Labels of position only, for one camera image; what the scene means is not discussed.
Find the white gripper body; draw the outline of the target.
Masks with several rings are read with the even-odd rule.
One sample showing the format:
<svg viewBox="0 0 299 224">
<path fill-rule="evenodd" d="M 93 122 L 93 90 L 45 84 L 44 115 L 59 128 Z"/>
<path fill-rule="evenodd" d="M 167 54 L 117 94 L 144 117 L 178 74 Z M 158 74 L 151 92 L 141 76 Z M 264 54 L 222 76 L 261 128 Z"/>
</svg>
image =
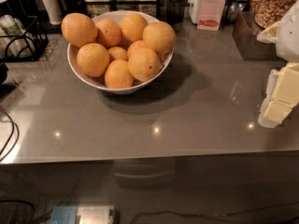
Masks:
<svg viewBox="0 0 299 224">
<path fill-rule="evenodd" d="M 299 0 L 282 18 L 277 31 L 277 56 L 288 62 L 299 62 Z"/>
</svg>

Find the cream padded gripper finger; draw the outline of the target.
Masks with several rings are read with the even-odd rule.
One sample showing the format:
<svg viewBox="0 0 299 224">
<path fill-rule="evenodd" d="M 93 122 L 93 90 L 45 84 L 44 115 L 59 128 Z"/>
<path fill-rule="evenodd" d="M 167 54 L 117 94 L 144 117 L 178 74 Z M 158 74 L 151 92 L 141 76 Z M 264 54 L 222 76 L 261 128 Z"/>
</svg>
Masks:
<svg viewBox="0 0 299 224">
<path fill-rule="evenodd" d="M 299 104 L 299 63 L 287 63 L 280 71 L 272 69 L 267 80 L 258 123 L 275 128 Z"/>
<path fill-rule="evenodd" d="M 277 42 L 277 32 L 280 21 L 268 26 L 257 35 L 257 40 L 265 44 L 275 44 Z"/>
</svg>

